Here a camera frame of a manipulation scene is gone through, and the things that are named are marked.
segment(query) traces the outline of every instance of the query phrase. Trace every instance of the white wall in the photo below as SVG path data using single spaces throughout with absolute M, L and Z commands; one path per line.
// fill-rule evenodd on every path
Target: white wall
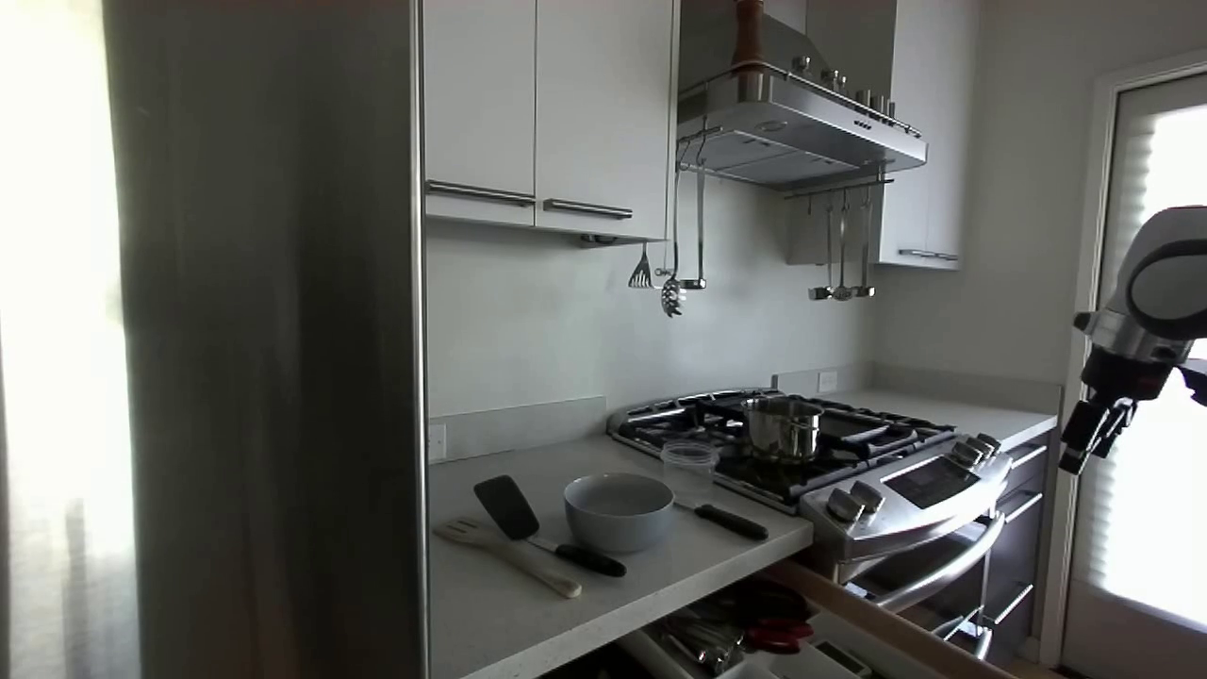
M 1093 81 L 1207 49 L 1205 27 L 1205 0 L 990 5 L 966 264 L 883 274 L 875 364 L 1065 383 Z
M 800 208 L 784 199 L 708 180 L 708 291 L 689 295 L 681 322 L 653 291 L 625 286 L 639 244 L 429 228 L 429 414 L 576 396 L 620 407 L 868 364 L 873 306 L 808 301 L 823 271 L 784 264 L 796 222 Z

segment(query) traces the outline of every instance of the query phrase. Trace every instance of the stainless steel range hood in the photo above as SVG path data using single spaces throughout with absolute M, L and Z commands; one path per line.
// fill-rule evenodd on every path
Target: stainless steel range hood
M 761 0 L 687 5 L 681 163 L 746 184 L 823 184 L 923 165 L 894 101 L 849 85 Z

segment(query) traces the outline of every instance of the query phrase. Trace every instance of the stove knob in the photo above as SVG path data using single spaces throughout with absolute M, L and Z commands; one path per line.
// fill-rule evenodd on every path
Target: stove knob
M 976 469 L 976 445 L 970 439 L 955 443 L 955 449 L 948 454 L 948 461 L 962 473 L 974 473 Z
M 826 85 L 829 92 L 838 92 L 838 93 L 843 93 L 843 92 L 845 92 L 845 85 L 849 85 L 849 76 L 845 76 L 845 72 L 838 72 L 838 68 L 826 68 L 826 72 L 823 72 L 823 85 Z
M 814 56 L 796 52 L 796 56 L 794 56 L 794 72 L 796 72 L 796 76 L 811 76 L 811 72 L 814 72 Z
M 985 458 L 996 458 L 1005 449 L 1005 443 L 996 443 L 990 435 L 976 435 L 974 443 L 985 449 Z
M 868 482 L 858 482 L 858 487 L 853 487 L 853 501 L 862 501 L 864 512 L 879 512 L 883 493 L 879 493 L 875 487 L 868 487 Z
M 829 512 L 838 526 L 858 526 L 858 522 L 864 517 L 864 505 L 862 505 L 849 489 L 834 487 L 834 493 L 829 493 L 829 501 L 826 501 L 826 512 Z

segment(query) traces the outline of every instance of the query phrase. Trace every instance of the cabinet door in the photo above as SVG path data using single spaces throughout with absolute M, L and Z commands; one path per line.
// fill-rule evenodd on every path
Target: cabinet door
M 534 59 L 537 0 L 423 5 L 427 215 L 534 228 Z
M 974 131 L 980 0 L 897 0 L 894 98 L 928 139 L 928 165 L 883 199 L 883 264 L 960 268 Z
M 676 0 L 542 0 L 537 228 L 666 238 Z

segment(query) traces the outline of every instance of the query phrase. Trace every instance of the kitchen counter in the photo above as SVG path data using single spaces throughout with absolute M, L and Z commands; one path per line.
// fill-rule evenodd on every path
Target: kitchen counter
M 1015 413 L 1015 407 L 962 405 L 962 400 L 941 400 L 941 396 L 918 396 L 918 394 L 834 394 L 826 400 L 948 424 L 960 435 L 990 435 L 1005 449 L 1015 449 L 1030 439 L 1058 432 L 1054 413 Z
M 609 439 L 452 461 L 429 473 L 429 522 L 476 517 L 492 526 L 471 487 L 492 474 L 515 474 L 539 517 L 539 531 L 571 541 L 561 487 L 591 473 L 659 474 L 659 466 Z M 435 676 L 486 679 L 552 671 L 733 580 L 784 564 L 811 542 L 811 526 L 800 517 L 774 512 L 727 489 L 713 489 L 713 501 L 759 522 L 769 541 L 750 542 L 701 517 L 676 512 L 676 530 L 666 542 L 623 559 L 632 569 L 625 578 L 596 578 L 534 551 L 586 586 L 576 600 L 560 600 L 552 589 L 515 574 L 500 559 L 435 536 Z

